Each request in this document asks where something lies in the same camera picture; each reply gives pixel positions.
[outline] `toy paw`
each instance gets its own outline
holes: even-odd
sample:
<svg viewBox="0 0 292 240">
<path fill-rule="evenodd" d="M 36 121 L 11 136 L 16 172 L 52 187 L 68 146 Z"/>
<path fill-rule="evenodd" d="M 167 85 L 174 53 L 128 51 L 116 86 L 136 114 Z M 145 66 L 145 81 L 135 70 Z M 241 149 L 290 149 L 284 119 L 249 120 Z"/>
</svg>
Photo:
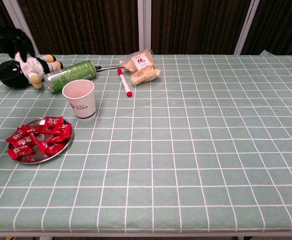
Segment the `toy paw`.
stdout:
<svg viewBox="0 0 292 240">
<path fill-rule="evenodd" d="M 30 83 L 37 89 L 42 87 L 42 80 L 38 75 L 32 76 L 30 78 Z"/>
<path fill-rule="evenodd" d="M 56 60 L 56 58 L 53 55 L 48 54 L 47 55 L 47 62 L 53 63 Z"/>
<path fill-rule="evenodd" d="M 63 65 L 62 65 L 61 62 L 59 62 L 59 61 L 55 61 L 55 64 L 56 64 L 56 68 L 57 68 L 57 70 L 63 69 Z"/>
</svg>

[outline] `round silver plate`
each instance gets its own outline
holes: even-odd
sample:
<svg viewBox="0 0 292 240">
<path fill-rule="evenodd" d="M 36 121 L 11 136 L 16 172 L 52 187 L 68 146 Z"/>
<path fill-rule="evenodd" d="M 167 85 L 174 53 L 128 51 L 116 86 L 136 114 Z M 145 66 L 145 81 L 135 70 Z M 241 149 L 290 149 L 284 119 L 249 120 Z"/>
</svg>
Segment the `round silver plate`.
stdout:
<svg viewBox="0 0 292 240">
<path fill-rule="evenodd" d="M 69 122 L 67 120 L 64 120 L 64 123 L 65 124 L 69 124 Z M 32 122 L 30 122 L 29 126 L 35 126 L 35 125 L 44 125 L 45 124 L 45 118 L 40 118 L 40 119 L 37 119 L 37 120 L 34 120 Z M 54 158 L 55 156 L 59 155 L 64 149 L 66 149 L 68 147 L 68 145 L 70 144 L 72 138 L 73 138 L 73 135 L 74 135 L 74 131 L 73 129 L 71 129 L 71 137 L 67 140 L 67 143 L 66 145 L 64 146 L 63 149 L 61 149 L 58 153 L 56 153 L 55 155 L 53 156 L 48 156 L 46 154 L 42 154 L 38 148 L 38 146 L 35 146 L 33 149 L 34 149 L 34 153 L 31 153 L 29 155 L 26 155 L 26 156 L 22 156 L 21 158 L 15 160 L 21 164 L 40 164 L 40 163 L 44 163 L 46 161 L 49 161 L 51 160 L 52 158 Z M 36 138 L 39 140 L 39 141 L 44 141 L 48 138 L 50 138 L 51 135 L 49 134 L 38 134 L 36 136 Z"/>
</svg>

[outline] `white paper cup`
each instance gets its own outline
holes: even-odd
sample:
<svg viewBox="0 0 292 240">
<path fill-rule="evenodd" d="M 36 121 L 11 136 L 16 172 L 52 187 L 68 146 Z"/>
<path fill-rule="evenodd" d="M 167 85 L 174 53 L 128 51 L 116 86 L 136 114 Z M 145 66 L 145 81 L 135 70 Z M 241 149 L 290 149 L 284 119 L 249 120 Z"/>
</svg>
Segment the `white paper cup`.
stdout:
<svg viewBox="0 0 292 240">
<path fill-rule="evenodd" d="M 86 122 L 96 117 L 94 89 L 92 81 L 83 79 L 71 81 L 62 89 L 62 94 L 81 121 Z"/>
</svg>

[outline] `plastic bag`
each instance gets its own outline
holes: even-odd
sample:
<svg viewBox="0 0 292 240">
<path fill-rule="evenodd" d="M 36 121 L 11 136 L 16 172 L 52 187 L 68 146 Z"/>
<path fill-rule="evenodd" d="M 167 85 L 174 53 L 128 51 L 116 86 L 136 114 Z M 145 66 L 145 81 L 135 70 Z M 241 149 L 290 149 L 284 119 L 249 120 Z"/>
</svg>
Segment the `plastic bag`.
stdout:
<svg viewBox="0 0 292 240">
<path fill-rule="evenodd" d="M 160 69 L 156 67 L 152 51 L 149 49 L 125 56 L 120 64 L 130 72 L 133 86 L 154 80 L 160 74 Z"/>
</svg>

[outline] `green can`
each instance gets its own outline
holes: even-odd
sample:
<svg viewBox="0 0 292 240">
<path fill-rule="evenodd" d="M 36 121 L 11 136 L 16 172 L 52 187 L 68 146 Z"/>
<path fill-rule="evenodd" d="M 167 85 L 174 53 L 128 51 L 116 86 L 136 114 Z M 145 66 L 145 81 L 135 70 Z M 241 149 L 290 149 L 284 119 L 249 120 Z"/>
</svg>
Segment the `green can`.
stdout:
<svg viewBox="0 0 292 240">
<path fill-rule="evenodd" d="M 45 83 L 52 93 L 58 93 L 69 82 L 78 79 L 93 79 L 96 68 L 91 61 L 83 61 L 44 75 Z"/>
</svg>

